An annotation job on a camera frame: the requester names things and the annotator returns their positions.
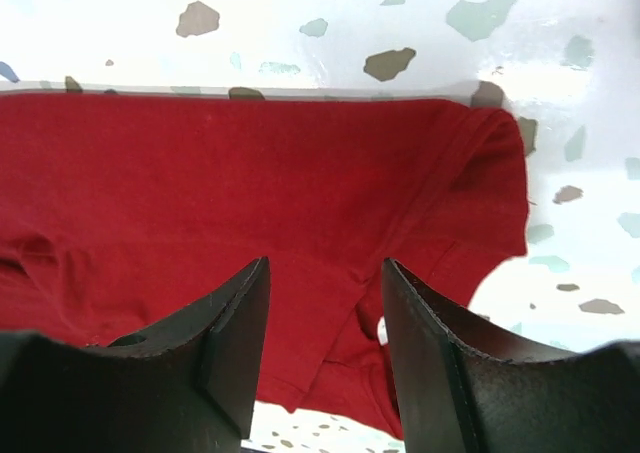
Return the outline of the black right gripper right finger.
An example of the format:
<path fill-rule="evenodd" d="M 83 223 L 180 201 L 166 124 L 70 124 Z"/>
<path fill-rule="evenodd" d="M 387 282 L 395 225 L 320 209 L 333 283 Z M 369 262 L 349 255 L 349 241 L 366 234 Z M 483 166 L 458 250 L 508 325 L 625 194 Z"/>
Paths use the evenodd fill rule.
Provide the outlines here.
<path fill-rule="evenodd" d="M 381 280 L 407 451 L 638 450 L 637 342 L 573 353 L 491 323 L 395 260 Z"/>

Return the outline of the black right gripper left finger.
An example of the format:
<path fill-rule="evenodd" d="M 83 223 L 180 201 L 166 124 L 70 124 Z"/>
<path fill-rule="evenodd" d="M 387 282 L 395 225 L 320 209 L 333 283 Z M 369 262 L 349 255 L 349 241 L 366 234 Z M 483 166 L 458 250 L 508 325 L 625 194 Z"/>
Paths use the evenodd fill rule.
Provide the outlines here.
<path fill-rule="evenodd" d="M 266 258 L 105 347 L 1 336 L 5 452 L 237 452 L 250 434 L 270 301 Z"/>

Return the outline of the red t shirt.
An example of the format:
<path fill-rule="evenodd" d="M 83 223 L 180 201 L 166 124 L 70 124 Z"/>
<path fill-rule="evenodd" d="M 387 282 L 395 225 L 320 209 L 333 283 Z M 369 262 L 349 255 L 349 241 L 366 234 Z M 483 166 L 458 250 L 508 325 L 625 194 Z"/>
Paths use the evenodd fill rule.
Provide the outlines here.
<path fill-rule="evenodd" d="M 447 100 L 1 99 L 1 325 L 104 345 L 271 263 L 261 401 L 401 433 L 384 259 L 467 305 L 526 251 L 523 144 Z"/>

